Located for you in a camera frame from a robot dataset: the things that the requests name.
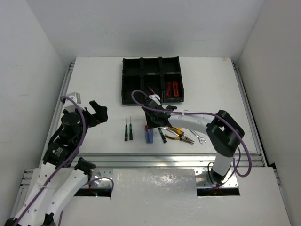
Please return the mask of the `left aluminium side rail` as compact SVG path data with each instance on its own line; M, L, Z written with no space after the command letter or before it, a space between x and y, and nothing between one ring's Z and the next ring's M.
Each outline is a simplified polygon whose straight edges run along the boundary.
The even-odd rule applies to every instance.
M50 141L50 138L53 136L53 134L57 130L57 126L59 124L60 115L62 113L62 108L63 108L63 104L60 101L60 97L65 96L67 94L67 89L68 89L68 86L69 86L69 83L70 83L70 79L71 79L71 75L72 75L74 65L75 65L75 61L72 61L68 65L67 70L65 72L65 76L64 76L64 79L63 79L63 83L62 83L59 95L58 95L58 99L57 99L57 102L56 102L54 114L53 114L53 117L52 117L52 121L51 121L51 124L50 124L50 128L49 128L49 131L48 131L46 142L45 142L45 145L44 145L44 149L43 149L43 152L42 152L42 155L41 155L41 160L40 160L39 166L41 166L42 163L43 163L43 157L44 157L44 155L45 155L45 153L48 149L48 143Z

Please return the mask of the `yellow pliers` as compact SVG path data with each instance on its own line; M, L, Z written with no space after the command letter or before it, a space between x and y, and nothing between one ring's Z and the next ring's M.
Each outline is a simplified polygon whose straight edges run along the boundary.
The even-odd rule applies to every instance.
M171 139L171 140L179 140L179 141L183 141L185 143L188 143L188 144L194 144L194 141L184 135L177 135L175 137L173 136L170 136L168 134L165 134L165 137L168 138L168 139Z
M168 127L168 129L177 135L184 135L184 132L179 128Z

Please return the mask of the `aluminium front rail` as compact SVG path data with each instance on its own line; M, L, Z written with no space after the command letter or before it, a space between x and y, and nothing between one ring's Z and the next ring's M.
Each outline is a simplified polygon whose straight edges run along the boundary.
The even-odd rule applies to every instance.
M80 153L75 157L71 166L75 166L79 157L83 157L85 160L92 162L97 166L97 170L103 177L112 178L113 169L193 169L196 175L197 189L210 188L209 176L207 176L207 166L209 169L213 166L211 162L215 161L214 154L105 154L105 153ZM248 169L249 161L246 154L242 153L239 158L239 154L235 154L235 163L239 162L241 174L245 174ZM251 154L252 169L255 167L264 167L265 163L261 154ZM33 169L26 169L20 184L20 188L28 188L30 186L31 178L33 177ZM237 173L234 174L229 180L227 180L233 167L226 174L222 183L225 183L222 188L238 188Z

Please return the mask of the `red utility knife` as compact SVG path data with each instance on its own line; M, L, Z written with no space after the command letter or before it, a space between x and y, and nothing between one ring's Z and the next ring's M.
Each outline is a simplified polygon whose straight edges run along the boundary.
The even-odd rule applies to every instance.
M178 90L178 82L173 81L173 94L174 97L179 97L179 90Z
M165 93L165 98L166 99L170 98L170 95L171 95L171 82L168 82L167 83L167 90L166 90L166 93Z

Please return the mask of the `black six-compartment organizer tray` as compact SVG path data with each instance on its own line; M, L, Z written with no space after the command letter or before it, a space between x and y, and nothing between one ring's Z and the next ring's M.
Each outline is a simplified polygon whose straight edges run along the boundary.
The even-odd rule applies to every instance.
M123 105L134 104L131 97L134 90L152 94L147 86L160 96L162 103L184 102L184 86L179 57L124 58L122 63L121 99ZM173 81L178 82L179 97L174 97ZM168 82L171 82L171 95L166 99Z

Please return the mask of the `silver wrench right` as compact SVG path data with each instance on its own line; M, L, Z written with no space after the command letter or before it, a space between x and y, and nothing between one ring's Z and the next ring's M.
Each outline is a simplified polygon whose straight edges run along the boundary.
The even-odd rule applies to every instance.
M191 130L191 129L189 131L198 139L200 144L206 143L206 139L204 137L200 136L196 131Z

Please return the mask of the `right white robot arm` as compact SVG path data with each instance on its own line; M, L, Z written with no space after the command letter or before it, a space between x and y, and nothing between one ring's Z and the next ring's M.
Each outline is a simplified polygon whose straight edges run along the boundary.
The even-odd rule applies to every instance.
M238 146L246 148L242 140L245 135L243 129L224 110L219 110L216 114L180 112L175 106L163 108L161 104L150 99L142 105L142 109L149 126L190 129L209 137L216 151L215 161L207 176L213 185L222 184Z

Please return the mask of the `aluminium side rail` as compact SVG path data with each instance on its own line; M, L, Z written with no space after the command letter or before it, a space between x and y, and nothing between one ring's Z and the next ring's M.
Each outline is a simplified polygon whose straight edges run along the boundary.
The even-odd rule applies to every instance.
M43 157L44 157L44 155L45 155L45 153L48 149L48 143L50 141L50 138L53 136L53 134L57 130L57 126L59 124L60 115L62 113L62 108L63 108L63 104L60 101L60 97L65 96L67 94L67 89L68 89L68 86L69 86L69 83L70 83L70 79L71 79L71 75L72 75L74 65L75 65L75 61L72 61L68 65L67 70L65 72L65 76L64 76L64 79L63 79L63 83L62 83L59 95L58 95L58 99L57 99L57 102L56 102L54 114L53 114L53 117L52 117L52 121L51 121L51 124L50 124L50 128L49 128L49 131L48 131L46 142L45 142L45 145L44 145L44 149L43 149L43 152L42 152L42 155L41 155L41 160L40 160L39 166L41 166L42 163L43 163Z
M246 111L246 116L247 116L247 119L248 119L248 123L250 125L250 130L251 130L251 133L252 133L252 139L254 141L256 151L261 156L261 161L263 162L263 166L268 167L269 164L268 164L267 159L266 159L266 155L265 155L265 152L264 152L264 148L262 146L262 142L261 142L261 138L260 138L260 135L259 135L259 132L258 132L258 128L256 126L256 122L255 122L255 119L254 119L254 116L253 116L253 113L252 113L252 109L251 109L251 106L250 106L250 103L249 103L249 100L248 100L248 97L247 97L247 93L246 93L246 90L245 90L245 87L244 87L244 84L243 84L238 66L233 61L231 61L231 62L232 62L232 67L233 67L233 70L234 70L234 73L235 73L235 76L236 76L236 79L237 79L237 82L238 82L238 87L239 87L240 94L241 94L241 97L242 97L242 100L243 100L244 108L245 108L245 111Z

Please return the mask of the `green black screwdriver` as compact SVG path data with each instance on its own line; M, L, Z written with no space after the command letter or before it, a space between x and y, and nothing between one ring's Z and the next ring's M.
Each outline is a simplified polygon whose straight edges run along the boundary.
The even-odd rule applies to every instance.
M166 143L167 143L167 140L166 140L165 135L164 135L163 132L162 132L162 129L161 129L161 128L158 128L158 131L159 131L159 133L160 133L160 136L161 136L161 138L162 138L163 143L166 144Z

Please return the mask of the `right aluminium side rail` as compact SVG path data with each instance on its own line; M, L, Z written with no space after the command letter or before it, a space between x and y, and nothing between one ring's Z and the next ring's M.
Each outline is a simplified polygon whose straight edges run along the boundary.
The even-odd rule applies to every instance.
M252 113L252 109L251 109L251 106L250 106L250 103L249 103L249 100L248 100L248 97L247 97L247 93L246 93L246 90L245 90L245 87L244 87L244 84L243 84L238 66L233 61L231 61L231 62L232 62L232 67L233 67L233 70L234 70L234 73L235 73L235 76L236 76L236 79L237 79L237 82L238 82L238 87L239 87L240 94L241 94L241 97L242 97L242 100L243 100L244 108L245 108L245 111L246 111L246 116L247 116L247 119L248 119L248 123L250 125L250 130L251 130L251 133L252 133L252 139L254 141L256 151L261 156L261 161L263 162L263 166L268 167L269 164L268 164L267 159L266 159L266 155L265 155L265 152L264 152L264 148L262 146L262 142L261 142L261 138L260 138L260 135L259 135L259 132L258 132L258 128L256 126L256 122L255 122L255 119L254 119L254 116L253 116L253 113Z

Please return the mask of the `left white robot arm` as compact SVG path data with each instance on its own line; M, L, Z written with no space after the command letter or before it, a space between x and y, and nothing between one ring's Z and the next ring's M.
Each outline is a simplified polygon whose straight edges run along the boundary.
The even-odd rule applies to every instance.
M6 221L7 226L56 226L70 199L84 185L91 184L96 165L80 157L87 130L108 120L107 107L90 101L95 113L81 108L69 98L72 110L64 109L61 124L48 143L39 176L20 211Z

